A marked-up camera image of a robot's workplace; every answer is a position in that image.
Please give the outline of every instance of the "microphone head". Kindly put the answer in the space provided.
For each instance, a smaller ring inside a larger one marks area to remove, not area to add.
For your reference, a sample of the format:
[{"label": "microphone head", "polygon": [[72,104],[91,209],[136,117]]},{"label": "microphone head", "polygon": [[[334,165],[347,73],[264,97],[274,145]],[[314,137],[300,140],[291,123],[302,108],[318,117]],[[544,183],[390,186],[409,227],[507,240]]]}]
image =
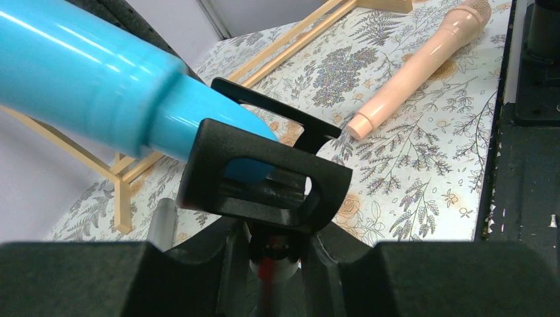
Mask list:
[{"label": "microphone head", "polygon": [[460,5],[476,10],[482,18],[482,27],[486,26],[488,21],[490,21],[492,8],[490,7],[490,4],[488,4],[487,0],[465,0]]}]

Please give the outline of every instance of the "blue plastic object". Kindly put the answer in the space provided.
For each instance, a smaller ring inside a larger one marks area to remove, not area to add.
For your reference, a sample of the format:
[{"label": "blue plastic object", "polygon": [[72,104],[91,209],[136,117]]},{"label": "blue plastic object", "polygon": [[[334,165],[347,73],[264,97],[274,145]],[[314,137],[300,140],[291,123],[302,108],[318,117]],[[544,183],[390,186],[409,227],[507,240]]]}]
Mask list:
[{"label": "blue plastic object", "polygon": [[[0,0],[0,104],[133,157],[155,149],[187,161],[205,118],[276,140],[185,70],[177,57],[63,0]],[[267,166],[257,165],[262,174]]]}]

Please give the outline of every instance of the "peach toy microphone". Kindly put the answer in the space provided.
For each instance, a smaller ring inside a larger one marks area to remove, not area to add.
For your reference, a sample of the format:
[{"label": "peach toy microphone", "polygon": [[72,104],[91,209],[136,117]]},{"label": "peach toy microphone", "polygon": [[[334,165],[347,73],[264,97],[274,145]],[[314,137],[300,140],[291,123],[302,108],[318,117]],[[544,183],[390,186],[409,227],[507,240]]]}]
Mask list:
[{"label": "peach toy microphone", "polygon": [[377,129],[455,51],[474,41],[490,20],[487,0],[466,0],[451,9],[436,33],[356,113],[346,128],[361,140]]}]

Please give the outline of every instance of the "tablecloth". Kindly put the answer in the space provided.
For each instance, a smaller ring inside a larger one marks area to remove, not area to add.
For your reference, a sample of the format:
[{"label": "tablecloth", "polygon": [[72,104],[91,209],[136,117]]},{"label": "tablecloth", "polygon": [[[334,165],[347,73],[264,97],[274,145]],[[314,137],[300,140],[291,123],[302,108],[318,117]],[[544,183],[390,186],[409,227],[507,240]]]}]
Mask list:
[{"label": "tablecloth", "polygon": [[[344,128],[461,1],[413,2],[407,15],[353,9],[253,89]],[[481,37],[446,61],[379,129],[362,141],[343,131],[320,149],[319,156],[354,170],[333,222],[359,240],[472,240],[511,2],[490,4]],[[206,83],[227,77],[291,27],[219,42],[196,72]],[[293,122],[253,111],[280,142],[292,145],[301,132]],[[128,235],[114,229],[114,188],[100,178],[46,240],[145,239],[157,201],[176,197],[183,167],[164,157],[132,183]],[[174,243],[217,218],[179,210]]]}]

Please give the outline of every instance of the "floral pattern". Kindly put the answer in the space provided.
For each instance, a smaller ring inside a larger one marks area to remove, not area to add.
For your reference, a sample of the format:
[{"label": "floral pattern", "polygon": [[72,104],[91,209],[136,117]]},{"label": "floral pattern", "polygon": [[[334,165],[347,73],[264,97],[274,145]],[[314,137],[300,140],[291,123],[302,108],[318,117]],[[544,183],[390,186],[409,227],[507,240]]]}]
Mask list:
[{"label": "floral pattern", "polygon": [[[461,0],[413,2],[414,10],[407,15],[352,10],[253,89],[344,128]],[[511,2],[498,0],[490,4],[493,15],[483,35],[445,61],[374,133],[357,141],[343,130],[341,137],[320,149],[321,157],[354,170],[349,193],[333,222],[364,243],[473,238],[511,7]],[[292,26],[219,42],[196,72],[206,83],[227,78]],[[296,123],[248,108],[284,144],[293,145],[301,134]],[[114,189],[100,179],[46,238],[144,239],[157,201],[176,197],[183,167],[162,158],[132,184],[130,234],[112,228]],[[179,210],[175,244],[216,219],[204,212]]]}]

